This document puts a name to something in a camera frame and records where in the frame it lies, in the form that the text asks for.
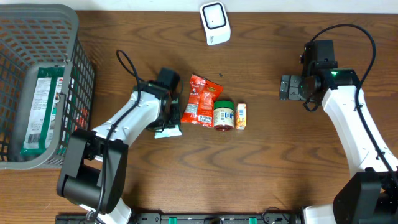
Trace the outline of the light green wipes pack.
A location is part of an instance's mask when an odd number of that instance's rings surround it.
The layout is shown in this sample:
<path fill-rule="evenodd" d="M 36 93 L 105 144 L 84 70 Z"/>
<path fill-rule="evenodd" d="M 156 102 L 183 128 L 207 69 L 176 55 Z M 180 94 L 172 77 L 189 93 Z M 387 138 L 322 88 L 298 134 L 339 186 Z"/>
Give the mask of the light green wipes pack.
<path fill-rule="evenodd" d="M 170 138 L 170 137 L 181 136 L 181 135 L 182 135 L 182 131 L 179 126 L 178 128 L 173 128 L 173 129 L 163 129 L 161 132 L 156 131 L 154 138 L 155 139 Z"/>

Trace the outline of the red snack bag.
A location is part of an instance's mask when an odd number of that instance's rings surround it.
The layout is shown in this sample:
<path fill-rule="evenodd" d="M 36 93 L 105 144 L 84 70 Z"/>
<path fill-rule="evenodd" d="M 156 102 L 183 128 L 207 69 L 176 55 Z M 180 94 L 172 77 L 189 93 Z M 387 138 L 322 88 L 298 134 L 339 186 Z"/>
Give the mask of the red snack bag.
<path fill-rule="evenodd" d="M 223 87 L 206 78 L 192 75 L 190 78 L 190 94 L 182 123 L 198 124 L 207 128 L 213 127 L 214 103 L 221 95 Z"/>

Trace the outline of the small orange box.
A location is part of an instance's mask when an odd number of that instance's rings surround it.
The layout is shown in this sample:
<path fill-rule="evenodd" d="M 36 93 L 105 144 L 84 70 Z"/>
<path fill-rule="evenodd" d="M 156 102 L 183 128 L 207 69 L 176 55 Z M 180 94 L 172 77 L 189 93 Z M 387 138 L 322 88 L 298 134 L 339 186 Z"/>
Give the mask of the small orange box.
<path fill-rule="evenodd" d="M 244 130 L 247 125 L 247 105 L 238 103 L 235 115 L 235 127 L 237 130 Z"/>

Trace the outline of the green lid jar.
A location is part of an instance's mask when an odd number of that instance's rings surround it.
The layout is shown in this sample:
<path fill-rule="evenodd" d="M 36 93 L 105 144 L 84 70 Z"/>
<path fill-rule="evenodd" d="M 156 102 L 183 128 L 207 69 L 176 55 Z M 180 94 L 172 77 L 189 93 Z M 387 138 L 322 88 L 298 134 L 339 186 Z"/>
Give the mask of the green lid jar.
<path fill-rule="evenodd" d="M 214 103 L 213 129 L 217 131 L 230 131 L 234 128 L 234 103 L 220 100 Z"/>

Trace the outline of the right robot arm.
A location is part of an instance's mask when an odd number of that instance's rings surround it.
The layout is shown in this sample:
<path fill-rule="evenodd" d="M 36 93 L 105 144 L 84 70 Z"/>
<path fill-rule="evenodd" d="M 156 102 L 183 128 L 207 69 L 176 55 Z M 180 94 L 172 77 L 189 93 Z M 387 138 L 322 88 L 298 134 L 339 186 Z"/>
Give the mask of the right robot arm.
<path fill-rule="evenodd" d="M 332 40 L 313 40 L 300 56 L 301 75 L 283 75 L 281 100 L 300 100 L 307 111 L 323 108 L 349 165 L 350 180 L 327 205 L 308 206 L 292 223 L 397 223 L 397 157 L 373 121 L 359 78 L 339 69 Z"/>

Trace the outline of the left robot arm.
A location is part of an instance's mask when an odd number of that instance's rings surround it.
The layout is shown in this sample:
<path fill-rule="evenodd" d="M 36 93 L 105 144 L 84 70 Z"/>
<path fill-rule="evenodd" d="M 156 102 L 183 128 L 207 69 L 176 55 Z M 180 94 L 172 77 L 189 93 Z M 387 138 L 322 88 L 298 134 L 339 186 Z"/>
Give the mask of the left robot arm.
<path fill-rule="evenodd" d="M 156 80 L 140 82 L 129 101 L 107 122 L 69 138 L 57 193 L 87 210 L 85 223 L 128 223 L 122 200 L 129 148 L 141 132 L 174 131 L 180 124 L 180 76 L 162 68 Z"/>

